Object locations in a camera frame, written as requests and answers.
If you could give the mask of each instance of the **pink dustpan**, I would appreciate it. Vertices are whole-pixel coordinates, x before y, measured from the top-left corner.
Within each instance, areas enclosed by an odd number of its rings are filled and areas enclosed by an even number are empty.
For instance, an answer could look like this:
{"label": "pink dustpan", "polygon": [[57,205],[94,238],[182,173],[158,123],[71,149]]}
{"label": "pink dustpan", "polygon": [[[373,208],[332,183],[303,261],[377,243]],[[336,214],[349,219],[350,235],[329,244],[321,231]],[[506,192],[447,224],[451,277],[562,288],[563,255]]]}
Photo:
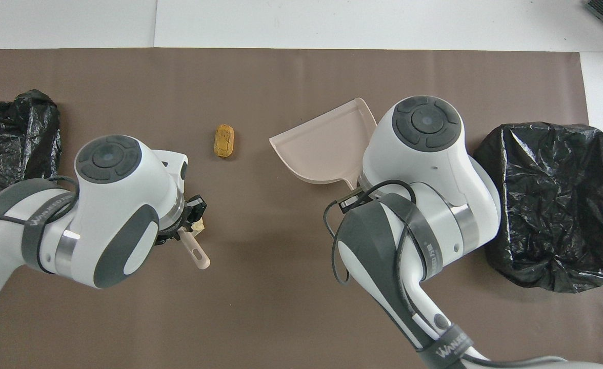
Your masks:
{"label": "pink dustpan", "polygon": [[344,180],[353,190],[376,122],[362,98],[289,129],[269,142],[288,170],[315,185]]}

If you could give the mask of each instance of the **black plastic bag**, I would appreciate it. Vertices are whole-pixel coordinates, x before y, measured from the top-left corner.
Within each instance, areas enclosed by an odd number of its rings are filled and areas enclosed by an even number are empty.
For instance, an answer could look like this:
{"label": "black plastic bag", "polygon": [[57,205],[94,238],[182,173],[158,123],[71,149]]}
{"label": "black plastic bag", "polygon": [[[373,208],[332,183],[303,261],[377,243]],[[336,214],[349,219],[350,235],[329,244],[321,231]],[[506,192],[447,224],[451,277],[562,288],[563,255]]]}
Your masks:
{"label": "black plastic bag", "polygon": [[48,178],[60,162],[60,112],[44,93],[30,90],[0,102],[0,192],[28,178]]}
{"label": "black plastic bag", "polygon": [[522,287],[603,285],[603,133],[542,122],[494,129],[475,150],[500,193],[489,264]]}

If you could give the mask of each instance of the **brown paper sheet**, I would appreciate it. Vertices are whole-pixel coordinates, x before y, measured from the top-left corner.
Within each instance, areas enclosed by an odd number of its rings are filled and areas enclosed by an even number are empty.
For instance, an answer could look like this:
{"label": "brown paper sheet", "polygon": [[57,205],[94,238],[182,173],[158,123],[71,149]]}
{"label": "brown paper sheet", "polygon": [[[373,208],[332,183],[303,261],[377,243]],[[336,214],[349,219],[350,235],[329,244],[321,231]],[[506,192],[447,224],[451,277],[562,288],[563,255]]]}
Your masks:
{"label": "brown paper sheet", "polygon": [[[451,102],[471,151],[500,124],[588,123],[568,52],[0,50],[0,100],[28,89],[62,112],[64,175],[83,144],[112,133],[187,154],[212,264],[197,270],[169,241],[107,290],[21,267],[0,294],[4,368],[424,367],[357,283],[332,276],[322,211],[346,186],[295,178],[267,138],[355,97],[380,119],[413,94]],[[235,129],[229,159],[213,155],[218,124]],[[603,363],[603,288],[520,288],[482,250],[424,287],[491,359]]]}

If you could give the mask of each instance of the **small yellow block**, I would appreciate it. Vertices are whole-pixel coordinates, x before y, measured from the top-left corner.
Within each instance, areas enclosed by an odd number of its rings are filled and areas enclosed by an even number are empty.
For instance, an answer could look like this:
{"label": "small yellow block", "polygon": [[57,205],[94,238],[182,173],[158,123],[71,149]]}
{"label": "small yellow block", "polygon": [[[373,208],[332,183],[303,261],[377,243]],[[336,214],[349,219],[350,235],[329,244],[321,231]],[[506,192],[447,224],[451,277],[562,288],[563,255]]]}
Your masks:
{"label": "small yellow block", "polygon": [[219,157],[229,157],[233,154],[233,127],[220,124],[215,131],[215,145],[213,151]]}

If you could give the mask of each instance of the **white robotic arm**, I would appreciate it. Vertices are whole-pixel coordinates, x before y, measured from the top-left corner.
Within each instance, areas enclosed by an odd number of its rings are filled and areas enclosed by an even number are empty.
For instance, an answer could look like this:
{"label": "white robotic arm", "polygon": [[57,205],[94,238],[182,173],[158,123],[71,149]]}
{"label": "white robotic arm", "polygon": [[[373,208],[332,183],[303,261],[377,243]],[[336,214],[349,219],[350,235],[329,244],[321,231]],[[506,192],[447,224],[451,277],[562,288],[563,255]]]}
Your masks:
{"label": "white robotic arm", "polygon": [[330,229],[334,248],[430,369],[603,367],[557,357],[491,362],[421,289],[500,224],[497,189],[468,156],[452,105],[432,96],[394,105],[372,135],[359,184],[365,193],[340,202],[346,215],[336,234]]}
{"label": "white robotic arm", "polygon": [[205,210],[200,196],[184,200],[186,169],[184,154],[111,135],[76,155],[76,192],[38,178],[4,189],[0,290],[22,264],[94,288],[135,273],[156,241],[191,231]]}

